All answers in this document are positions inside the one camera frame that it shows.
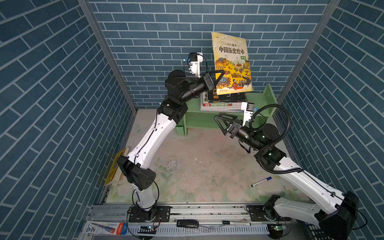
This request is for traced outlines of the white La Dame book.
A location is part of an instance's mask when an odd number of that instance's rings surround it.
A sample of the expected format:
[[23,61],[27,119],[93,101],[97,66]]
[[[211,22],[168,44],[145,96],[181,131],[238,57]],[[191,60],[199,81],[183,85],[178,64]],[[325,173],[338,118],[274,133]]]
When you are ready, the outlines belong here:
[[212,107],[212,106],[201,106],[201,111],[205,112],[242,112],[241,107],[225,106],[225,107]]

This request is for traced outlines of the yellow cartoon history book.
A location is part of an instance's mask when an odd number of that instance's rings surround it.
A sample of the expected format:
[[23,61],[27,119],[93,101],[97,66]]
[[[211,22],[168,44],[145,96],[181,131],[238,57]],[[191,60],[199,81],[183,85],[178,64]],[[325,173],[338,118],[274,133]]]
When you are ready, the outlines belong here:
[[253,90],[247,42],[243,38],[212,32],[215,70],[225,70],[216,85],[218,95]]

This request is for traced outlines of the black book yellow title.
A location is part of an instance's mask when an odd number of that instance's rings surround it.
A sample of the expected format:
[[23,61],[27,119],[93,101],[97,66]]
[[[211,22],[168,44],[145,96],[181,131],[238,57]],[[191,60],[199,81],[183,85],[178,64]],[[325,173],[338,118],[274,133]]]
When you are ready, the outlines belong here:
[[205,100],[209,103],[238,103],[246,102],[247,96],[245,93],[218,95],[216,90],[212,90],[207,92]]

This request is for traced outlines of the green nature encyclopedia book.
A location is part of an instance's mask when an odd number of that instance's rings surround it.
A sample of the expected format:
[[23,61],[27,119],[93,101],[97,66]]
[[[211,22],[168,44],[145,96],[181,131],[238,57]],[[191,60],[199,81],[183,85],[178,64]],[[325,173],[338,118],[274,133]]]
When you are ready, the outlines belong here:
[[207,96],[207,92],[202,94],[202,105],[203,106],[212,106],[212,107],[225,107],[225,106],[233,106],[237,107],[237,105],[241,106],[242,102],[238,103],[209,103],[205,100],[205,97]]

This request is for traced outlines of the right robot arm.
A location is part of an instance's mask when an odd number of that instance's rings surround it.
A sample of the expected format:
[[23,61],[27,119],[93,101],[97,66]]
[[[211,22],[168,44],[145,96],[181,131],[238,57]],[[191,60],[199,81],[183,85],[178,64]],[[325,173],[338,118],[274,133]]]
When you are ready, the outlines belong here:
[[216,115],[214,120],[224,135],[238,138],[247,153],[255,150],[255,158],[265,171],[281,176],[312,200],[309,204],[273,195],[263,207],[268,220],[296,219],[320,228],[334,240],[346,240],[349,237],[358,216],[357,195],[343,193],[320,181],[277,148],[274,142],[280,134],[276,126],[264,124],[253,130],[243,125],[237,116],[226,113]]

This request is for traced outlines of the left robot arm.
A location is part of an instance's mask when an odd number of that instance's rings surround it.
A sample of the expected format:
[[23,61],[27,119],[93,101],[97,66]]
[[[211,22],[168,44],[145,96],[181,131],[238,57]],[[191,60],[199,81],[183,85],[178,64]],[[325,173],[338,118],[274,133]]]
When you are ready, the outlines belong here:
[[118,158],[118,166],[136,190],[139,207],[144,211],[148,212],[158,202],[152,192],[156,173],[149,169],[156,151],[186,114],[187,102],[213,90],[224,75],[224,70],[207,72],[201,77],[188,77],[182,70],[172,71],[165,81],[168,93],[154,122],[128,156]]

